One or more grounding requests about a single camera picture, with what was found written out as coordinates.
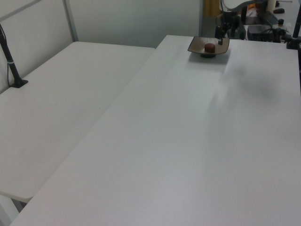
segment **table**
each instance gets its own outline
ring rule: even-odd
[[[12,226],[300,224],[297,51],[191,40],[163,40]]]
[[[0,95],[0,194],[28,202],[152,48],[75,42]]]

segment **black pole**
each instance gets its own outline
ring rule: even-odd
[[[26,83],[28,83],[28,81],[22,80],[20,78],[20,75],[19,75],[18,70],[16,68],[16,65],[14,63],[14,60],[13,60],[11,54],[10,54],[8,44],[7,44],[7,40],[4,36],[4,32],[3,32],[1,26],[0,26],[0,44],[1,44],[1,47],[3,49],[4,55],[6,57],[6,60],[8,62],[8,65],[10,67],[10,70],[11,70],[13,76],[14,76],[14,79],[15,79],[15,83],[12,84],[11,87],[20,88],[23,85],[25,85]]]
[[[297,16],[297,21],[296,21],[296,25],[295,25],[295,29],[293,31],[293,39],[298,38],[299,36],[299,31],[300,31],[300,26],[301,26],[301,5],[299,7],[299,12],[298,12],[298,16]]]

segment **black device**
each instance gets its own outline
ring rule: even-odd
[[[284,10],[284,8],[277,8],[277,9],[273,10],[273,13],[275,13],[275,14],[285,13],[285,10]]]
[[[278,24],[277,17],[275,17],[275,15],[272,14],[270,11],[258,11],[257,15],[265,24],[268,24],[270,26]]]
[[[0,44],[1,44],[1,47],[3,49],[3,52],[4,52],[4,55],[5,55],[5,58],[8,62],[8,65],[10,67],[10,70],[14,76],[14,79],[15,79],[15,83],[11,85],[11,87],[14,87],[14,88],[20,88],[22,87],[23,85],[25,85],[26,83],[28,83],[27,80],[23,80],[20,78],[20,75],[18,73],[18,70],[16,68],[16,65],[15,65],[15,62],[10,54],[10,51],[9,51],[9,48],[8,48],[8,43],[7,43],[7,40],[6,40],[6,36],[5,36],[5,33],[2,29],[2,26],[0,24]]]
[[[283,26],[284,23],[284,19],[279,19],[278,20],[278,26]]]
[[[273,31],[268,25],[250,25],[248,26],[248,39],[250,41],[273,41]]]

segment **white surface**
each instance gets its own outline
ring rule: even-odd
[[[297,51],[191,40],[165,38],[13,226],[300,225]]]
[[[67,0],[67,3],[79,41],[156,48],[168,34],[198,36],[202,24],[203,0]]]
[[[5,1],[14,6],[19,0]],[[1,25],[21,77],[72,43],[62,0],[42,0],[2,21]],[[6,70],[6,58],[0,48],[0,93],[8,87]]]
[[[4,17],[33,1],[34,0],[0,0],[0,17]]]
[[[0,225],[9,226],[19,212],[10,198],[0,195]]]
[[[0,194],[27,202],[154,49],[75,42],[0,95]]]

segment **equipment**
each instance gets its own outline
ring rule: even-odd
[[[273,41],[273,32],[268,25],[250,25],[247,35],[250,41]]]
[[[273,13],[275,13],[275,14],[285,13],[285,10],[284,10],[284,8],[278,8],[278,9],[273,10]]]
[[[270,11],[258,11],[257,12],[258,17],[266,24],[273,26],[275,24],[278,24],[277,17],[274,16]]]

